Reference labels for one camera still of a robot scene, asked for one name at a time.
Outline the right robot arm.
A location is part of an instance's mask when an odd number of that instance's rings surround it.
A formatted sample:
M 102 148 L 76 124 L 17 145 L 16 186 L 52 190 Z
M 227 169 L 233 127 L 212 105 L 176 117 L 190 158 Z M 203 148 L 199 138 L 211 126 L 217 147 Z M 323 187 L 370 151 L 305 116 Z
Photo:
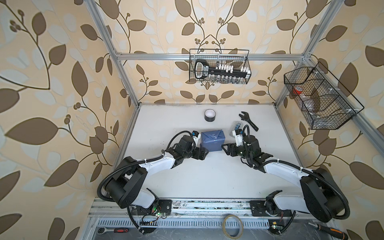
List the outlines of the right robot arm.
M 297 193 L 282 190 L 270 193 L 263 204 L 255 205 L 259 213 L 275 217 L 285 211 L 292 211 L 293 216 L 300 212 L 323 223 L 349 218 L 349 202 L 327 171 L 306 169 L 275 158 L 261 150 L 253 135 L 238 137 L 236 143 L 224 144 L 222 149 L 228 156 L 240 157 L 251 169 L 275 175 L 300 189 Z

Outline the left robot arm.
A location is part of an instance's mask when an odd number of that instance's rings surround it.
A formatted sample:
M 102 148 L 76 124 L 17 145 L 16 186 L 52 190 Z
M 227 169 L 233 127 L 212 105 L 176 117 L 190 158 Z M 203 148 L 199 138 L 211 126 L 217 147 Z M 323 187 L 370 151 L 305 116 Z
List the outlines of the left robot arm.
M 150 233 L 134 220 L 130 206 L 142 207 L 150 211 L 149 215 L 156 215 L 160 209 L 159 198 L 153 191 L 142 189 L 146 178 L 173 169 L 185 159 L 204 160 L 209 151 L 198 147 L 200 137 L 197 131 L 181 131 L 170 140 L 166 149 L 157 157 L 142 160 L 125 157 L 117 169 L 100 182 L 97 188 L 98 197 L 107 202 L 117 203 L 121 209 L 127 209 L 129 218 L 137 230 L 143 235 Z

